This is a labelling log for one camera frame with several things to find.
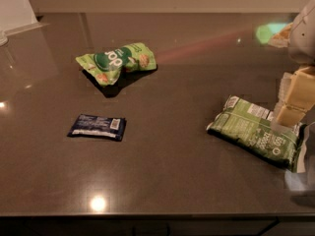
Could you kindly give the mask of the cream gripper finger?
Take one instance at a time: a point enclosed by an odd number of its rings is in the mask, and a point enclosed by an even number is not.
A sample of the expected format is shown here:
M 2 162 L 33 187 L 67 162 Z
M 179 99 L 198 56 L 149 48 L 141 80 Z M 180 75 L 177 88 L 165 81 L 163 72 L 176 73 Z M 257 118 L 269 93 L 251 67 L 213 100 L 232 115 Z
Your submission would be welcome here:
M 291 73 L 284 73 L 279 88 L 279 101 L 284 102 L 291 83 Z
M 292 127 L 315 105 L 315 67 L 301 66 L 291 74 L 291 83 L 284 102 L 275 106 L 277 124 Z

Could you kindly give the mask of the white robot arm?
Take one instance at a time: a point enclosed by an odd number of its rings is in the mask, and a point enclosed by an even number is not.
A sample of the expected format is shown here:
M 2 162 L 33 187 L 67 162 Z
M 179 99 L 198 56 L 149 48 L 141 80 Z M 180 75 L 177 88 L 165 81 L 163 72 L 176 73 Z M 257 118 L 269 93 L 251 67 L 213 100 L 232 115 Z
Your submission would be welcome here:
M 300 67 L 283 75 L 274 121 L 292 127 L 315 105 L 315 0 L 295 17 L 288 40 L 288 55 Z

